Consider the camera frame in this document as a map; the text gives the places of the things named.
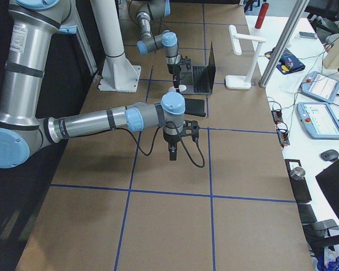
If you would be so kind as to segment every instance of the brown table surface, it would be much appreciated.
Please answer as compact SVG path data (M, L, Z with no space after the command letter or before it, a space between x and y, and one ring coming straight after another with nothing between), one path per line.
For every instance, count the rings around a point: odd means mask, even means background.
M231 50L228 24L249 33L242 7L171 8L152 28L176 32L194 64L205 64L214 43L214 92L195 97L205 100L207 117L186 116L202 127L205 168L193 166L181 146L169 161L162 132L149 157L122 130L71 139L17 270L313 270L265 90L224 86L225 75L246 74L253 55L246 41L242 56ZM142 66L138 90L93 85L82 113L153 103L172 85L164 51L139 55L137 27L125 13L120 23L127 58ZM136 134L144 149L153 132ZM185 143L200 161L191 139Z

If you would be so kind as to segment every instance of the red cylinder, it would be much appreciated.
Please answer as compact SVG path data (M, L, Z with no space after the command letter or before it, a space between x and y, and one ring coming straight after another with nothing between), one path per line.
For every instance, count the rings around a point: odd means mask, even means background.
M260 29L262 26L262 22L264 22L266 12L269 9L269 4L268 3L263 3L260 9L260 13L258 16L258 19L255 24L255 28Z

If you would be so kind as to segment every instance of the laptop keyboard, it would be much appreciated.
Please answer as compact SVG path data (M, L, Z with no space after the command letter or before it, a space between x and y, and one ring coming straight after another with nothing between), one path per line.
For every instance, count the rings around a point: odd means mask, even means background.
M204 66L192 66L193 71L193 91L195 93L208 93L207 89L207 73Z

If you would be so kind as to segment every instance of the black monitor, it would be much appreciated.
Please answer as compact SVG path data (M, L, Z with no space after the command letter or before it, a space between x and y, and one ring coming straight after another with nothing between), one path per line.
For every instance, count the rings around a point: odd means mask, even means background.
M316 176L316 180L334 213L339 218L339 159L320 172ZM339 244L339 235L313 243L317 247L334 246L336 244Z

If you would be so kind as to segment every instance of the smartphone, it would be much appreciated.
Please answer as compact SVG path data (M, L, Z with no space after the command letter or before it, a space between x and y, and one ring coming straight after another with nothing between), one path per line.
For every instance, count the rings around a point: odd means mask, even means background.
M299 32L299 36L301 38L313 38L313 39L318 38L318 36L315 33L310 33L310 32Z

